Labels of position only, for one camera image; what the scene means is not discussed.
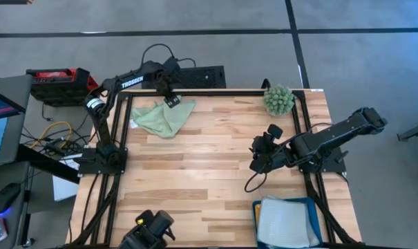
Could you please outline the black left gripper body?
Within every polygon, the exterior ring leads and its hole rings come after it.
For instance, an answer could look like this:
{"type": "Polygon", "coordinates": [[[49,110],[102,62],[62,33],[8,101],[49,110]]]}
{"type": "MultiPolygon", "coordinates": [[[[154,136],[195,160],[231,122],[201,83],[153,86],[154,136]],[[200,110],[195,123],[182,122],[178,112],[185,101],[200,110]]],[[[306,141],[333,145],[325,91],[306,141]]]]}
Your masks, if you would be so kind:
{"type": "Polygon", "coordinates": [[[156,91],[160,95],[164,96],[166,99],[175,98],[175,93],[173,93],[173,89],[171,86],[171,84],[173,83],[173,73],[158,70],[153,73],[152,83],[156,91]]]}

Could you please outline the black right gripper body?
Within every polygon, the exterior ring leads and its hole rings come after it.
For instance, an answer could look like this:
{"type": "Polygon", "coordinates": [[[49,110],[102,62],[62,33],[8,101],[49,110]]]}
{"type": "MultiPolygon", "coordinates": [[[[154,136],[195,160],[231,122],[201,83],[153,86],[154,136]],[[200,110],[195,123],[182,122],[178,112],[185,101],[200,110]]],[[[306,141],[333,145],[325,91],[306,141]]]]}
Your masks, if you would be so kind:
{"type": "Polygon", "coordinates": [[[290,166],[292,164],[290,149],[283,144],[277,145],[274,141],[273,135],[256,136],[251,144],[257,154],[253,156],[253,160],[266,160],[269,166],[290,166]]]}

